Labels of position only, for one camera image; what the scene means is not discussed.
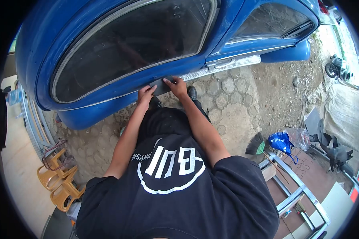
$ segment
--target rear window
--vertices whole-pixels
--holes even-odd
[[[62,60],[53,98],[73,102],[137,71],[197,54],[215,1],[142,0],[112,13]]]
[[[308,18],[279,3],[265,3],[250,13],[230,41],[252,37],[280,37]]]

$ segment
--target broom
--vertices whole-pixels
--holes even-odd
[[[246,154],[248,155],[260,155],[263,154],[266,156],[266,158],[270,161],[270,163],[272,163],[274,165],[274,167],[278,170],[278,172],[282,175],[282,177],[286,180],[286,182],[288,184],[290,184],[287,179],[283,176],[282,172],[277,168],[277,166],[273,163],[273,160],[271,160],[269,158],[269,156],[267,156],[264,153],[264,147],[266,146],[264,140],[263,140],[263,136],[261,134],[261,132],[258,132],[251,140],[249,145],[246,148]]]

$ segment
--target brown plastic chair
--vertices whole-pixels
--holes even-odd
[[[60,186],[58,186],[50,195],[50,199],[52,203],[63,212],[69,210],[70,206],[72,205],[75,199],[78,199],[82,196],[85,192],[86,186],[81,190],[77,190],[77,188],[72,184],[73,175],[76,173],[77,169],[75,169],[68,177],[62,182]],[[67,206],[64,206],[65,200],[71,196],[70,202]]]
[[[60,150],[55,156],[53,156],[53,158],[50,160],[51,162],[51,168],[52,169],[55,169],[57,168],[58,166],[61,165],[60,162],[58,162],[58,158],[63,154],[65,153],[67,149],[66,148],[63,148],[62,150]],[[77,165],[75,165],[74,167],[72,167],[71,169],[69,170],[66,170],[64,172],[65,169],[62,169],[62,168],[59,168],[58,170],[56,170],[55,172],[57,172],[57,175],[59,178],[61,179],[65,179],[68,175],[70,175],[73,171],[76,171],[77,170]]]
[[[51,167],[52,169],[57,168],[58,166],[61,165],[57,160],[66,150],[67,150],[66,148],[63,148],[55,156],[53,156],[53,158],[50,160],[50,162],[52,164],[52,167]],[[40,170],[43,167],[45,167],[45,166],[41,166],[38,168],[37,176],[38,176],[38,179],[40,180],[41,184],[44,186],[44,188],[48,189],[49,191],[53,190],[53,188],[54,188],[54,186],[56,186],[57,182],[60,181],[59,179],[65,179],[69,174],[71,174],[77,170],[77,165],[75,165],[71,169],[65,170],[65,172],[62,168],[59,168],[56,171],[47,170],[46,172],[41,174]],[[58,179],[56,179],[56,181],[52,185],[48,186],[49,182],[56,175],[58,176]]]
[[[43,166],[39,167],[37,170],[38,179],[40,180],[40,182],[44,186],[44,188],[48,189],[49,191],[52,191],[54,186],[57,184],[57,182],[59,180],[56,178],[56,181],[52,185],[48,186],[48,184],[52,180],[52,178],[54,178],[55,176],[58,176],[57,171],[46,170],[44,173],[40,173],[40,170],[43,167],[45,167],[45,166],[43,165]]]

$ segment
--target sanding block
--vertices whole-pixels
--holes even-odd
[[[153,81],[149,85],[150,85],[150,87],[153,87],[155,84],[157,85],[157,89],[153,93],[154,96],[159,96],[161,94],[168,93],[170,91],[170,88],[168,87],[168,85],[163,81],[164,78],[170,80],[173,84],[175,83],[173,76],[171,76],[171,75],[164,76],[160,79]]]

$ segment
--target blue plastic bag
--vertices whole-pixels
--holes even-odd
[[[295,147],[295,146],[290,142],[290,138],[287,133],[284,133],[284,132],[274,133],[269,136],[268,140],[269,140],[270,146],[272,148],[281,150],[282,152],[287,154],[292,159],[294,164],[298,163],[298,160],[299,160],[298,157],[294,156],[294,157],[296,157],[297,162],[295,162],[295,160],[292,157],[291,146],[293,146],[293,147]]]

